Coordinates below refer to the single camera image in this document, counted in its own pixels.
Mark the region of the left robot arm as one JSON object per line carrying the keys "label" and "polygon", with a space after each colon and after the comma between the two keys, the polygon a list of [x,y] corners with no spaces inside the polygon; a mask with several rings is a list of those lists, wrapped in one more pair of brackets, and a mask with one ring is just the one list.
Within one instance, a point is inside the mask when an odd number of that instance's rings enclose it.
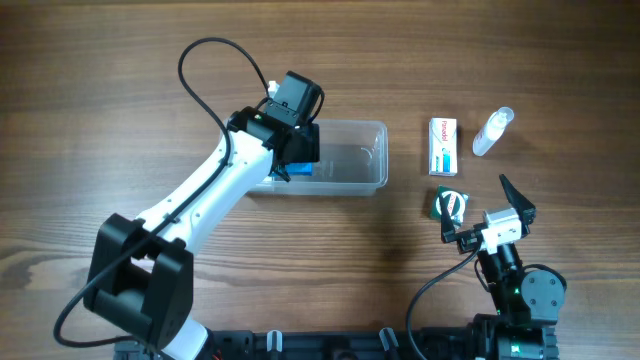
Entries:
{"label": "left robot arm", "polygon": [[194,259],[219,222],[256,184],[289,164],[320,159],[315,124],[323,89],[293,71],[255,107],[234,112],[214,152],[164,200],[99,228],[84,307],[170,359],[211,354],[209,330],[191,316]]}

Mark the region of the clear plastic container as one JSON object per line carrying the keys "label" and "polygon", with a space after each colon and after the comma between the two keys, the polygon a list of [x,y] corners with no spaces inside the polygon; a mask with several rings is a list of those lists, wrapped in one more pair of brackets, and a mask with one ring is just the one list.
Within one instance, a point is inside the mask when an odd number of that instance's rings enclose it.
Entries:
{"label": "clear plastic container", "polygon": [[247,192],[309,196],[370,196],[388,179],[388,136],[384,123],[327,120],[319,126],[320,160],[312,176],[290,176],[276,159],[282,129],[255,138],[234,134],[231,164],[218,179],[217,192],[237,200]]}

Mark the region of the blue VapoDrops box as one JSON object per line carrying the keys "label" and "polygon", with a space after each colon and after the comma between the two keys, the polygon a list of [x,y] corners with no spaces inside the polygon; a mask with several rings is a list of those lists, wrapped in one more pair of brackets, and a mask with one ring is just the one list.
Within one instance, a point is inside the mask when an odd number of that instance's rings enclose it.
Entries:
{"label": "blue VapoDrops box", "polygon": [[287,173],[290,176],[312,176],[313,164],[312,163],[291,163],[285,166]]}

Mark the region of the green Zam-Buk box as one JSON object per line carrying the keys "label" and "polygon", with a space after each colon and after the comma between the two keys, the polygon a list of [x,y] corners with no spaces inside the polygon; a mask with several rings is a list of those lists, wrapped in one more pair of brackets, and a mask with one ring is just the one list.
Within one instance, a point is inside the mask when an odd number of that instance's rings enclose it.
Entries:
{"label": "green Zam-Buk box", "polygon": [[436,190],[429,216],[432,219],[440,220],[442,216],[442,206],[440,199],[444,200],[451,221],[456,227],[464,222],[464,216],[468,208],[470,196],[450,187],[439,185]]}

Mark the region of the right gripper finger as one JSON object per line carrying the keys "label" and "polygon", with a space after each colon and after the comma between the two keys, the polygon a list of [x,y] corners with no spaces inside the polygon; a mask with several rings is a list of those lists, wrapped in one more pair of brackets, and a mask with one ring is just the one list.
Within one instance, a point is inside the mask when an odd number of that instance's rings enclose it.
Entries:
{"label": "right gripper finger", "polygon": [[455,241],[455,226],[442,195],[439,195],[439,202],[441,205],[441,240],[443,243],[451,243]]}
{"label": "right gripper finger", "polygon": [[499,175],[499,180],[507,201],[516,210],[520,221],[522,223],[533,223],[536,217],[535,205],[522,195],[504,174]]}

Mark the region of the white Panadol box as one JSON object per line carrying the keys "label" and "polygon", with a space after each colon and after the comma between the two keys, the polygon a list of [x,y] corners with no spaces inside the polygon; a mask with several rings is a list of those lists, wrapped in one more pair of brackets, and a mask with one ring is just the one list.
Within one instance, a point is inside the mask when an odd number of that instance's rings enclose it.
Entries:
{"label": "white Panadol box", "polygon": [[457,120],[432,118],[429,122],[429,174],[455,176],[457,172]]}

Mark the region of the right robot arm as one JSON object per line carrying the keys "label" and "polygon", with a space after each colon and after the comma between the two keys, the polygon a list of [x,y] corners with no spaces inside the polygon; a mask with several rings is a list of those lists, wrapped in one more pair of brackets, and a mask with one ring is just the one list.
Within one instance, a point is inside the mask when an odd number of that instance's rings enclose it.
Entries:
{"label": "right robot arm", "polygon": [[546,265],[522,262],[516,242],[530,234],[536,207],[505,175],[499,180],[508,205],[485,211],[473,228],[458,231],[448,212],[441,215],[442,241],[474,256],[496,313],[478,314],[466,327],[447,330],[437,348],[451,359],[557,359],[555,325],[567,282]]}

